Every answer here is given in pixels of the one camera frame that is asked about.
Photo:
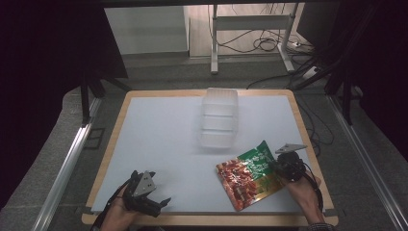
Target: wrist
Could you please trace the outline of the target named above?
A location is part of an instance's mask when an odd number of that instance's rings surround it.
[[[325,223],[324,216],[317,204],[303,204],[300,205],[303,215],[307,219],[309,224],[313,223]]]

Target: metal rail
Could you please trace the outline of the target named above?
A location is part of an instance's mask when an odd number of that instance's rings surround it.
[[[42,205],[41,210],[39,211],[32,231],[45,231],[48,229],[55,211],[57,210],[58,204],[60,203],[60,200],[64,194],[72,171],[78,161],[78,157],[82,151],[101,102],[102,100],[99,98],[93,99],[92,104],[89,108],[89,123],[79,129],[75,140],[69,148],[68,154],[65,157],[64,163],[61,166],[60,172],[58,173],[57,178],[54,181],[54,185],[52,186],[50,193],[47,195],[47,198],[45,199],[45,202]]]
[[[398,202],[395,200],[393,196],[393,193],[390,191],[387,184],[381,177],[381,174],[378,172],[378,169],[372,162],[369,153],[361,143],[359,137],[354,131],[353,126],[348,125],[347,121],[344,119],[339,102],[337,101],[336,98],[334,98],[334,96],[327,96],[327,99],[334,113],[336,114],[337,119],[342,125],[347,138],[349,139],[354,150],[356,151],[360,163],[362,164],[364,171],[366,172],[375,191],[377,192],[378,197],[380,198],[387,213],[389,214],[395,226],[395,230],[398,231],[408,230],[408,222],[406,216],[403,214],[401,207],[399,206]]]

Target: white wall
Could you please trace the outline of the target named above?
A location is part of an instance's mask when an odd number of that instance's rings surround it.
[[[184,7],[105,9],[120,54],[188,51]]]

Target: human arm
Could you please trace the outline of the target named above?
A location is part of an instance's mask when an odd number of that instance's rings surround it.
[[[310,171],[306,171],[306,174],[316,179],[316,183],[318,186],[320,185],[321,180],[317,176],[313,176]],[[335,230],[332,225],[325,223],[323,213],[319,209],[318,196],[310,182],[305,177],[301,177],[295,182],[289,182],[282,179],[282,182],[286,185],[293,200],[299,205],[303,215],[310,224],[308,230]]]
[[[124,231],[132,225],[133,221],[140,214],[135,211],[128,211],[122,199],[125,188],[120,191],[112,202],[108,213],[102,223],[100,231]]]

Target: dark curtain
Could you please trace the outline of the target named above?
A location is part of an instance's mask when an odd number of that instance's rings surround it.
[[[408,4],[383,1],[350,65],[363,91],[361,107],[408,160]]]
[[[53,129],[64,95],[84,79],[127,75],[101,7],[2,1],[0,30],[4,207]]]

